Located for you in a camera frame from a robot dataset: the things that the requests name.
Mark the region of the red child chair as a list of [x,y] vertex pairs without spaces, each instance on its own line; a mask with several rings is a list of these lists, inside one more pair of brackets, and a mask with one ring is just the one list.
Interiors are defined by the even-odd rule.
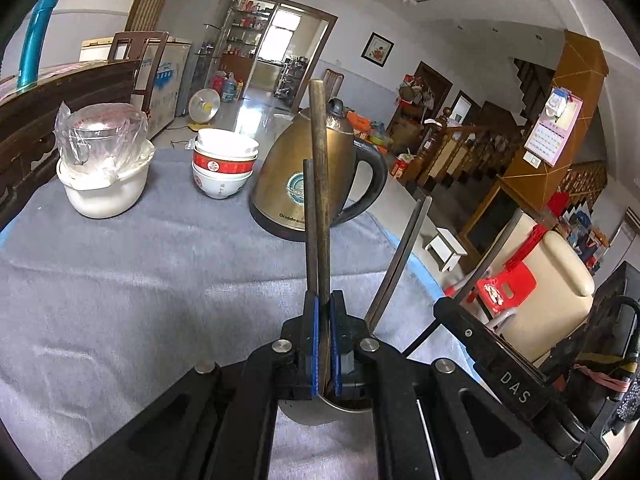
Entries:
[[527,299],[537,286],[536,278],[528,266],[525,258],[536,248],[544,238],[548,229],[541,224],[531,229],[523,244],[506,260],[503,269],[495,276],[489,276],[487,269],[484,276],[472,287],[466,295],[466,301],[480,298],[491,313],[503,315],[508,311],[516,313],[518,307]]

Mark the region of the grey metal utensil holder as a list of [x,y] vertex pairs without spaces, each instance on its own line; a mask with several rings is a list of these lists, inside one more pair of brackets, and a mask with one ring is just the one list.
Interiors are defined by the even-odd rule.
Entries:
[[301,398],[281,392],[278,405],[283,414],[296,424],[313,427],[370,412],[372,401],[366,396],[360,399],[334,399],[325,396]]

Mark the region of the white small stool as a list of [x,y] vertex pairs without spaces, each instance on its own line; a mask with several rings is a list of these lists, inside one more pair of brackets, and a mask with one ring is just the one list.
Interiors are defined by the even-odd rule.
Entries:
[[440,272],[454,270],[460,259],[468,254],[457,237],[445,228],[437,228],[424,249],[436,257]]

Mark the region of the gold electric kettle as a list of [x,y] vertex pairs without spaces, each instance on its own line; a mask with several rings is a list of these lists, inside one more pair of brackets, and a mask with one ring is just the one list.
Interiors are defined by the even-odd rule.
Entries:
[[[387,179],[383,155],[356,136],[340,99],[326,103],[328,201],[332,226],[365,212],[383,191]],[[250,194],[250,214],[267,232],[293,242],[305,239],[305,192],[314,184],[304,161],[312,159],[310,110],[299,112],[274,141]],[[358,165],[372,171],[370,183],[356,202],[347,201]]]

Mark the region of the grey table cloth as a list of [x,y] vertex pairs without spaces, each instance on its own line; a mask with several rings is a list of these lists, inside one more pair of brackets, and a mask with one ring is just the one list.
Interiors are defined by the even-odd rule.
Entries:
[[299,315],[305,249],[261,229],[246,191],[212,200],[184,151],[92,220],[61,182],[1,233],[1,420],[39,479],[58,479],[199,362],[240,362]]

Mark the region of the white red stacked bowls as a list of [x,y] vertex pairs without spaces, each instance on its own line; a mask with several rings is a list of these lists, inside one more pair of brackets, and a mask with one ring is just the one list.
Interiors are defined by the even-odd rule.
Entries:
[[259,143],[250,136],[200,129],[193,145],[193,180],[208,197],[224,200],[239,192],[253,174],[258,152]]

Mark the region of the white plastic basin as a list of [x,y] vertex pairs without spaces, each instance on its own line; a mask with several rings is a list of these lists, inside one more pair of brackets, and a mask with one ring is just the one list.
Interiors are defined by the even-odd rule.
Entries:
[[141,197],[154,154],[154,145],[145,140],[138,158],[119,174],[109,177],[91,177],[71,170],[60,158],[56,176],[78,214],[90,219],[112,218],[130,209]]

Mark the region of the white electric fan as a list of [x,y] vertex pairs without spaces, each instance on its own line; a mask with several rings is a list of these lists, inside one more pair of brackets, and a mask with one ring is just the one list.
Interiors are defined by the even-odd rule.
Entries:
[[191,96],[188,105],[190,122],[188,127],[193,131],[207,128],[220,109],[221,99],[214,89],[198,90]]

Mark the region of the clear plastic bag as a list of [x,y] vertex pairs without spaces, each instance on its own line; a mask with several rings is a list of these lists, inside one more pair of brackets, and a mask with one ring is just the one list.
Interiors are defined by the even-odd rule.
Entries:
[[129,103],[93,104],[72,112],[62,102],[53,132],[58,154],[71,170],[109,174],[138,159],[148,134],[148,118]]

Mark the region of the white chest freezer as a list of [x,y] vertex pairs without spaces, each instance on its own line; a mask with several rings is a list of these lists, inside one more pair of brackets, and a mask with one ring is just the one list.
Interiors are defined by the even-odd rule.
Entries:
[[[107,60],[111,50],[113,37],[84,40],[81,44],[79,61],[104,61]],[[117,61],[125,58],[126,44],[119,42],[114,59]],[[191,44],[186,40],[169,36],[163,56],[158,64],[151,93],[150,111],[148,113],[148,139],[157,136],[163,128],[167,127],[175,118],[178,95],[182,81],[186,58]],[[157,40],[151,40],[149,47],[145,49],[140,65],[136,90],[145,90],[149,72],[157,50]],[[142,110],[144,96],[134,94],[131,104]]]

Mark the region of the dark carved wooden bench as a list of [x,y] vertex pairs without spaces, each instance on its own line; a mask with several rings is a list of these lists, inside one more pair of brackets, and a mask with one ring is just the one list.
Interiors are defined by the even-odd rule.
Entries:
[[64,102],[72,110],[91,104],[127,102],[134,90],[136,61],[96,62],[38,82],[1,104],[1,225],[7,226],[37,188],[55,176],[58,151],[53,133]]

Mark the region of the grey refrigerator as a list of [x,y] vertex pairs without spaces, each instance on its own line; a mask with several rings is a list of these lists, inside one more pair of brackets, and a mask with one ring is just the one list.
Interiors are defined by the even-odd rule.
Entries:
[[176,115],[188,112],[191,96],[206,88],[217,69],[234,0],[165,0],[157,29],[191,44],[184,62]]

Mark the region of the blue thermos bottle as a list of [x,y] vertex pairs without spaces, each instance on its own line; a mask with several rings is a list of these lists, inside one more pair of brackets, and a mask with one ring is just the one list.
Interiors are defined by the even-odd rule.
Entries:
[[44,38],[46,38],[50,18],[57,4],[58,0],[38,0],[34,10],[32,10],[23,41],[21,61],[18,66],[17,90],[31,86],[38,79]]

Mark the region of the wall calendar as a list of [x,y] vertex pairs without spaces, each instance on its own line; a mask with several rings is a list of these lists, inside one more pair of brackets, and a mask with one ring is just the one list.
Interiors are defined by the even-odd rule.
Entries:
[[553,167],[560,158],[582,110],[582,99],[553,87],[524,144],[527,153]]

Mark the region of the framed wall picture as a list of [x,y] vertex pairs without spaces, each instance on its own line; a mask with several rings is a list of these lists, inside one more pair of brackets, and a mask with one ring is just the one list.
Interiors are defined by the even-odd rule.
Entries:
[[383,67],[393,47],[393,41],[380,36],[376,32],[372,32],[367,44],[362,50],[361,57],[376,66]]

